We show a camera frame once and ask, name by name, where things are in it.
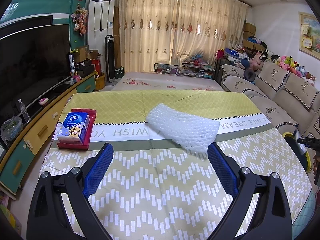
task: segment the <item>painting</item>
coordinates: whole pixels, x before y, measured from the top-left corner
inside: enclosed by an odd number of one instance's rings
[[[312,14],[299,12],[300,19],[300,48],[299,50],[316,57],[320,60],[320,24],[316,17]],[[302,46],[302,35],[301,24],[309,24],[308,34],[306,37],[312,39],[311,48],[305,48]]]

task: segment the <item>curtain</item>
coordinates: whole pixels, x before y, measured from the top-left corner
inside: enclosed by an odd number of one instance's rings
[[[178,0],[116,0],[121,63],[125,72],[153,72],[169,63]]]
[[[248,5],[238,0],[178,0],[172,64],[201,54],[212,64],[220,48],[241,43]]]

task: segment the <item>yellow drawer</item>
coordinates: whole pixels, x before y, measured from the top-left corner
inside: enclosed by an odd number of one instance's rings
[[[77,93],[77,89],[73,89],[67,95],[65,95],[58,103],[56,103],[51,109],[53,111],[53,115],[55,116],[56,122],[59,121],[60,115],[63,111],[63,108],[66,106],[68,99]]]
[[[23,138],[34,155],[38,153],[44,142],[55,129],[57,121],[55,117],[53,117],[53,114],[54,112],[52,108],[50,108]]]

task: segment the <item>person's hand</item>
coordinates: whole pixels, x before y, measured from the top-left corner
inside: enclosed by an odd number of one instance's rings
[[[316,152],[316,155],[313,158],[315,159],[313,161],[313,174],[316,175],[318,164],[320,162],[320,152]]]

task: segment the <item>sofa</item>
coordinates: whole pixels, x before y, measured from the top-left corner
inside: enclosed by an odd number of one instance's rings
[[[235,66],[221,65],[219,72],[221,87],[244,93],[282,135],[298,128],[303,137],[320,138],[320,93],[302,78],[268,61],[260,64],[254,84]]]

